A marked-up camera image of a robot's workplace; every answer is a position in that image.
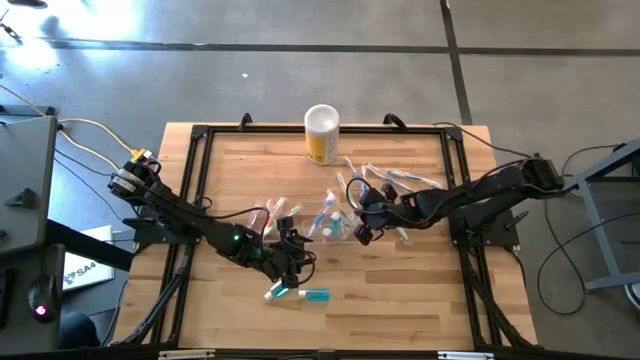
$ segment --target black metal frame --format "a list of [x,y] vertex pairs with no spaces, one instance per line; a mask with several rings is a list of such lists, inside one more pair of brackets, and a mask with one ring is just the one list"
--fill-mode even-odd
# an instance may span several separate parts
[[[198,142],[200,139],[203,139],[205,142],[204,153],[202,155],[202,162],[200,165],[200,174],[198,175],[198,183],[196,187],[196,205],[202,202],[202,197],[204,196],[205,183],[208,174],[209,168],[209,160],[211,158],[211,151],[213,148],[213,138],[215,134],[229,134],[229,133],[247,133],[247,134],[265,134],[265,133],[304,133],[304,126],[301,125],[292,125],[292,126],[247,126],[248,123],[252,123],[251,116],[249,114],[245,114],[240,125],[229,124],[229,125],[194,125],[191,131],[191,139],[189,143],[189,150],[187,152],[187,159],[185,163],[185,169],[182,177],[182,185],[180,189],[180,197],[183,199],[187,198],[187,192],[189,188],[189,184],[191,181],[191,177],[193,175],[193,167],[195,162],[195,155],[198,150]],[[407,127],[402,120],[400,120],[397,116],[393,114],[387,114],[384,118],[383,124],[394,124],[395,126],[387,126],[387,127],[368,127],[368,126],[342,126],[340,128],[340,133],[342,134],[421,134],[421,135],[436,135],[439,137],[441,146],[442,146],[442,156],[444,160],[445,167],[445,176],[447,179],[447,185],[449,188],[453,188],[456,186],[456,178],[455,172],[453,168],[452,154],[450,149],[450,144],[453,142],[455,146],[455,150],[457,153],[457,158],[460,166],[460,172],[462,176],[462,182],[468,183],[470,182],[469,169],[466,159],[466,153],[464,150],[463,137],[462,132],[459,128],[452,127]],[[457,226],[454,219],[449,219],[449,224],[452,227],[452,236],[453,234],[459,234],[459,231],[454,231],[453,227]],[[463,239],[453,239],[454,244],[463,244]],[[173,273],[173,269],[175,267],[175,262],[178,253],[177,244],[172,244],[169,246],[169,252],[167,254],[164,274],[162,277],[162,283],[160,287],[160,292],[166,288],[169,281],[171,280],[171,274]],[[469,313],[469,320],[472,332],[472,340],[474,349],[478,349],[480,346],[486,345],[485,340],[482,337],[481,328],[480,328],[480,318],[478,316],[478,308],[476,304],[476,299],[474,296],[474,289],[471,284],[470,274],[465,271],[465,267],[463,264],[463,257],[468,258],[468,249],[466,246],[457,246],[458,252],[460,255],[461,261],[461,269],[463,276],[463,284],[465,288],[465,297],[467,302],[467,308]],[[478,270],[480,281],[486,286],[486,290],[488,294],[492,295],[491,292],[491,284],[489,278],[489,269],[487,266],[486,255],[484,252],[484,248],[479,246],[477,248],[477,260],[478,260]],[[188,288],[188,278],[191,268],[191,261],[186,269],[186,279],[181,284],[180,289],[178,291],[178,299],[176,302],[175,312],[173,316],[173,323],[171,326],[171,331],[167,341],[173,345],[178,346],[179,337],[180,337],[180,329],[182,326],[182,318],[184,314],[184,307],[186,303],[186,292]],[[164,324],[164,314],[161,314],[158,321],[154,324],[153,332],[151,335],[151,343],[157,344],[160,343],[160,338],[162,335],[162,326]],[[491,343],[493,345],[501,345],[502,340],[500,336],[500,330],[498,329],[498,325],[492,315],[489,315],[489,325],[491,330]],[[421,355],[425,355],[425,352],[418,352]]]

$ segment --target computer mouse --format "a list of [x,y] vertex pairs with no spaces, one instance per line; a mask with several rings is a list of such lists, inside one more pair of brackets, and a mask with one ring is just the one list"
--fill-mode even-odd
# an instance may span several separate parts
[[33,318],[40,323],[48,323],[58,317],[60,297],[56,290],[56,278],[42,274],[29,287],[29,308]]

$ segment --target white lid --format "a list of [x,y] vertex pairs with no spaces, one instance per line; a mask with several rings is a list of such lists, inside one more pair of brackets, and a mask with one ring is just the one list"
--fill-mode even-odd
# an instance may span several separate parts
[[304,114],[304,126],[312,133],[326,134],[340,125],[338,110],[325,104],[313,106]]

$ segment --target desk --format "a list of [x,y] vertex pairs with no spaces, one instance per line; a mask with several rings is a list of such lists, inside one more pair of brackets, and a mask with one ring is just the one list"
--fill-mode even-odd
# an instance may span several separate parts
[[[165,130],[159,155],[161,177],[176,193],[193,125],[169,123]],[[466,129],[490,140],[484,126]],[[495,166],[490,148],[466,135],[464,142],[472,178]],[[230,213],[251,207],[256,200],[286,196],[286,209],[298,202],[304,206],[294,217],[301,227],[322,206],[326,189],[339,192],[336,172],[350,176],[342,162],[320,167],[308,161],[305,153],[301,134],[216,135],[205,189],[205,195],[213,199],[209,214]],[[340,154],[349,156],[354,164],[372,162],[446,183],[440,142],[428,136],[344,134]],[[201,154],[196,155],[189,200],[200,171],[198,156]],[[407,184],[420,188],[417,183]],[[381,182],[372,180],[372,185],[378,187]],[[236,221],[245,223],[246,219],[240,216]],[[265,304],[262,295],[270,282],[263,274],[233,265],[213,248],[199,245],[180,347],[471,349],[460,263],[450,245],[446,221],[424,231],[408,230],[408,234],[415,245],[400,244],[393,232],[367,247],[357,240],[309,245],[318,262],[308,286],[331,289],[331,301],[324,305],[298,300]],[[167,246],[152,245],[134,259],[114,340],[129,335],[156,300],[166,253]],[[518,264],[501,248],[488,248],[487,259],[496,301],[521,334],[535,343]],[[165,334],[174,301],[175,297],[168,306]],[[488,339],[482,309],[481,320]]]

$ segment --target yellow cable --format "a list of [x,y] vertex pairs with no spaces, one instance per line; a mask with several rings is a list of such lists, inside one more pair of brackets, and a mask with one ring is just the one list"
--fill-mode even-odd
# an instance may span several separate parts
[[116,164],[113,163],[113,161],[107,159],[106,157],[104,157],[102,154],[100,154],[99,152],[95,151],[95,150],[91,150],[86,146],[82,146],[80,144],[78,144],[77,142],[73,141],[73,139],[71,139],[71,137],[69,135],[67,135],[67,133],[65,133],[63,130],[60,130],[60,133],[62,134],[62,136],[64,136],[65,138],[67,138],[67,140],[69,140],[69,142],[74,145],[75,147],[82,149],[86,152],[89,152],[97,157],[99,157],[100,159],[106,161],[109,163],[109,165],[111,165],[116,171],[118,171],[118,167],[116,166]]
[[122,141],[118,137],[118,135],[116,135],[113,131],[109,130],[108,127],[102,125],[101,123],[99,123],[97,121],[89,120],[89,119],[82,119],[82,118],[70,118],[70,119],[58,120],[59,123],[64,123],[64,122],[69,122],[69,121],[85,122],[85,123],[88,123],[88,124],[92,124],[92,125],[98,126],[98,127],[102,128],[104,131],[106,131],[107,133],[109,133],[109,135],[113,136],[113,138],[116,139],[116,141],[118,141],[120,143],[120,145],[122,145],[122,147],[127,149],[132,155],[134,155],[136,153],[136,151],[134,149],[132,149],[131,147],[127,146],[127,144],[125,144],[124,141]]
[[12,94],[13,96],[17,97],[18,99],[20,99],[20,100],[24,101],[24,103],[25,103],[25,104],[27,104],[27,105],[29,105],[29,106],[33,109],[33,111],[37,112],[38,114],[42,115],[43,117],[44,117],[44,116],[47,116],[45,113],[43,113],[42,111],[40,111],[40,109],[38,109],[37,107],[35,107],[35,106],[34,106],[32,103],[30,103],[29,101],[27,101],[27,99],[25,99],[25,98],[23,98],[22,96],[20,96],[20,95],[18,95],[18,94],[16,94],[16,93],[14,93],[14,92],[13,92],[13,90],[9,89],[8,87],[6,87],[6,86],[4,86],[4,85],[2,85],[2,84],[0,84],[0,87],[1,87],[1,88],[3,88],[3,89],[5,89],[5,90],[7,90],[10,94]]

